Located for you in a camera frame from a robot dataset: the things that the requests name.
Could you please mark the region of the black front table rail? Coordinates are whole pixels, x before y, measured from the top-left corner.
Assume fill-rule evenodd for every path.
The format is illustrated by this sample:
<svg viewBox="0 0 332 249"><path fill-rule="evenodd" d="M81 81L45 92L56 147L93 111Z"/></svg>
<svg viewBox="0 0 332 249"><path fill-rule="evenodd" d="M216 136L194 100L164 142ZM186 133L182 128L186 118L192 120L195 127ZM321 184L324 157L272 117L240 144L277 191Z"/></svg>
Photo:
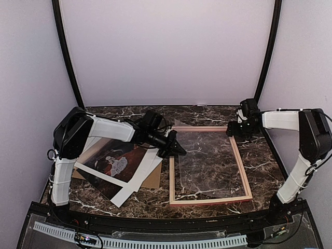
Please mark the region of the black front table rail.
<svg viewBox="0 0 332 249"><path fill-rule="evenodd" d="M189 219L140 219L111 217L104 215L88 214L76 211L68 211L68 221L63 221L55 216L46 205L41 206L40 215L46 217L46 221L65 225L79 231L111 234L112 232L146 232L146 233L185 233L185 232L256 232L271 225L279 225L286 222L285 218L277 220L268 219L267 211L245 213L239 215L219 216L210 218Z"/></svg>

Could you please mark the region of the black corner post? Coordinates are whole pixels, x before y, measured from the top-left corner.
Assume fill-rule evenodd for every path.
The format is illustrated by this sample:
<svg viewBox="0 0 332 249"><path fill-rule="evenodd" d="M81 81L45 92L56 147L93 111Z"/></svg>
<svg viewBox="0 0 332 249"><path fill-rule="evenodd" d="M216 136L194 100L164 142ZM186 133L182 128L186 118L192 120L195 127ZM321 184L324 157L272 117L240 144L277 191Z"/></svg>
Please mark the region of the black corner post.
<svg viewBox="0 0 332 249"><path fill-rule="evenodd" d="M255 99L256 103L259 103L259 100L261 98L261 95L262 95L262 92L264 89L264 85L265 85L265 82L267 79L270 63L272 60L272 55L273 55L273 51L274 51L274 45L275 45L275 41L276 41L276 36L277 36L279 21L280 21L280 15L281 15L281 10L282 10L282 2L283 2L282 0L274 1L273 15L272 15L271 27L270 27L270 32L269 32L269 38L268 38L267 47L266 47L266 53L264 56L264 61L262 64L260 75L259 75L259 80L258 80L255 94L254 94L254 99Z"/></svg>
<svg viewBox="0 0 332 249"><path fill-rule="evenodd" d="M79 107L85 109L85 105L84 105L84 102L83 102L83 99L82 99L82 96L80 93L79 85L77 83L77 79L76 79L75 72L74 72L74 67L72 65L71 56L70 56L70 52L69 52L67 41L66 41L64 24L63 24L61 8L60 8L60 1L52 0L51 2L52 2L53 15L54 15L56 28L57 28L60 48L62 51L62 56L63 56L64 64L66 67L66 71L68 74L68 78L70 80L71 88L72 88L77 105Z"/></svg>

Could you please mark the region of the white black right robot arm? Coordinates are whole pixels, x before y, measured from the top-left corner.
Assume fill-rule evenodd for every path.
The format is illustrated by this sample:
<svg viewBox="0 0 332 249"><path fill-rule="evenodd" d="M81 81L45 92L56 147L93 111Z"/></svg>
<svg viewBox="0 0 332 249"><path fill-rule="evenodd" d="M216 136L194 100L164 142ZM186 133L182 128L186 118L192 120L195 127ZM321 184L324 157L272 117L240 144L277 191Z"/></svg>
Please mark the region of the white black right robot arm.
<svg viewBox="0 0 332 249"><path fill-rule="evenodd" d="M311 178L331 158L331 118L320 108L261 111L255 99L246 99L227 124L226 134L249 139L263 130L280 129L299 133L299 154L285 183L270 199L265 221L276 225L287 208L308 186Z"/></svg>

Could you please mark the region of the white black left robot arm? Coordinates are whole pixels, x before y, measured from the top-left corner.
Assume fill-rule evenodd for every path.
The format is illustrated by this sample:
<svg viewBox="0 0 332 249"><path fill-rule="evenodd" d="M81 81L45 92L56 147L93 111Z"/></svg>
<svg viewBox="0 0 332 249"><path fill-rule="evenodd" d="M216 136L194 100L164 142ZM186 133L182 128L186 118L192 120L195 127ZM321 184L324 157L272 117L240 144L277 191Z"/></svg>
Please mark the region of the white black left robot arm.
<svg viewBox="0 0 332 249"><path fill-rule="evenodd" d="M62 226L73 222L73 214L65 207L69 204L72 171L77 167L91 175L119 186L120 191L111 202L120 207L129 196L137 192L148 172L153 171L168 156L186 155L176 139L177 132L171 125L160 126L164 117L148 110L136 120L112 120L96 116L74 107L53 132L54 172L52 173L51 201L57 206L53 218ZM122 141L138 146L134 155L115 159L111 169L101 173L79 163L82 153L102 139Z"/></svg>

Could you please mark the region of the left black corner post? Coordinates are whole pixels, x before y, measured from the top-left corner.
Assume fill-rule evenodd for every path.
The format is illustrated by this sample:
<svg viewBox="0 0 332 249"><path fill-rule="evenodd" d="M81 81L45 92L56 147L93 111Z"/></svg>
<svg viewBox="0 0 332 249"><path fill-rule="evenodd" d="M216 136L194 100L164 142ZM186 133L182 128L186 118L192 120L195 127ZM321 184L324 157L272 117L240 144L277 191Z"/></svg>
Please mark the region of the left black corner post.
<svg viewBox="0 0 332 249"><path fill-rule="evenodd" d="M60 48L62 51L62 56L63 56L64 64L66 67L66 71L68 74L68 78L70 80L71 88L72 88L77 105L79 107L85 109L85 105L84 105L84 102L83 102L83 99L82 99L82 96L80 93L79 85L77 83L77 79L76 79L75 72L74 72L74 67L72 65L71 56L70 56L70 52L69 52L67 41L66 41L64 24L63 24L61 8L60 8L60 1L52 0L51 2L52 2L53 15L54 15L56 28L57 28Z"/></svg>

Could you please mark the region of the white photo mat board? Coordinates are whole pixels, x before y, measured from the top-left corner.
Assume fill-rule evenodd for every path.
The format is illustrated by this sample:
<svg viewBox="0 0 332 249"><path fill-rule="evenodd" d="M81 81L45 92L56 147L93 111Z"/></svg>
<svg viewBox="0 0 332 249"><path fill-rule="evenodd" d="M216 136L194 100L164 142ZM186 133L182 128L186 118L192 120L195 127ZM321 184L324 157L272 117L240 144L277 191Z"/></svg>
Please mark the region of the white photo mat board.
<svg viewBox="0 0 332 249"><path fill-rule="evenodd" d="M100 139L81 154L77 162L107 176L128 183L135 173L146 173L152 150L114 139Z"/></svg>

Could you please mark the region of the dark painting photo print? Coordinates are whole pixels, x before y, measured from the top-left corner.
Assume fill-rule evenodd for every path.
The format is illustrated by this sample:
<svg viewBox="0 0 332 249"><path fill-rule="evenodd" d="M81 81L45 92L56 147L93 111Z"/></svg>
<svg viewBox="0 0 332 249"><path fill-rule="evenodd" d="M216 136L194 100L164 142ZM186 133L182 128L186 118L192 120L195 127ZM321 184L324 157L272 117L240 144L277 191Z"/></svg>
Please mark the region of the dark painting photo print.
<svg viewBox="0 0 332 249"><path fill-rule="evenodd" d="M143 160L147 149L119 140L100 140L78 161L100 173L129 182ZM78 173L107 199L112 199L122 187L105 181L81 169Z"/></svg>

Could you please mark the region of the right black corner post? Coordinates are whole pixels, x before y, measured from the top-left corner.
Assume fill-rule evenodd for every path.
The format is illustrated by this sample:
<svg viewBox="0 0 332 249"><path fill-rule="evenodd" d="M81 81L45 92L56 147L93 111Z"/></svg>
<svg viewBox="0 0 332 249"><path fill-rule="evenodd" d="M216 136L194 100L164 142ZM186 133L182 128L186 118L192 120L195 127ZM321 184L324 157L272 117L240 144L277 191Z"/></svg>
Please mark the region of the right black corner post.
<svg viewBox="0 0 332 249"><path fill-rule="evenodd" d="M273 55L273 51L274 51L274 45L275 45L275 41L276 41L276 36L277 36L279 21L280 21L280 15L281 15L281 10L282 10L282 2L283 2L282 0L274 1L273 15L272 15L271 27L270 27L270 32L269 32L269 38L268 38L267 47L266 47L266 53L264 56L264 61L262 64L260 75L259 75L259 80L258 80L255 94L254 94L254 99L255 99L256 103L259 103L259 100L261 98L261 95L262 95L262 92L264 89L264 85L265 85L265 82L267 79L270 63L272 60L272 55Z"/></svg>

